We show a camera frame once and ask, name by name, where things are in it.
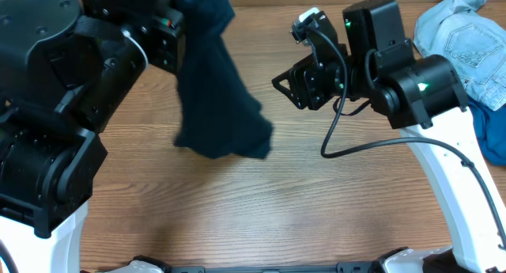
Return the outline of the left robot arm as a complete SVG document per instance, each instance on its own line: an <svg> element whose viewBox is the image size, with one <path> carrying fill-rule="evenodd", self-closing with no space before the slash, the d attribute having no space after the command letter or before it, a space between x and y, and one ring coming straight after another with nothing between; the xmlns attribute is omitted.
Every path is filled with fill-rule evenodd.
<svg viewBox="0 0 506 273"><path fill-rule="evenodd" d="M78 272L100 135L149 66L178 72L171 0L1 0L1 269Z"/></svg>

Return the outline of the black t-shirt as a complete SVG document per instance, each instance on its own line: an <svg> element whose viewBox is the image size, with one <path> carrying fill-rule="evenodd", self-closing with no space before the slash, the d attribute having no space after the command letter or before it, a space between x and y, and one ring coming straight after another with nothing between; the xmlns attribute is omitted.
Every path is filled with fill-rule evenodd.
<svg viewBox="0 0 506 273"><path fill-rule="evenodd" d="M248 92L222 34L235 16L229 0L172 0L186 21L185 54L176 75L182 124L175 146L212 159L264 159L272 123Z"/></svg>

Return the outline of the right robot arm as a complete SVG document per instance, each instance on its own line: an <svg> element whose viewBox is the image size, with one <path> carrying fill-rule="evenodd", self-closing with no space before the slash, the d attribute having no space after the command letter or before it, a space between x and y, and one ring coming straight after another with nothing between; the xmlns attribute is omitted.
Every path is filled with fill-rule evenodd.
<svg viewBox="0 0 506 273"><path fill-rule="evenodd" d="M341 262L339 272L502 272L505 205L478 147L468 97L443 56L415 59L395 0L365 0L342 12L342 44L318 8L302 13L291 34L311 54L272 83L297 108L347 100L385 116L419 161L443 212L449 246L401 247L372 261Z"/></svg>

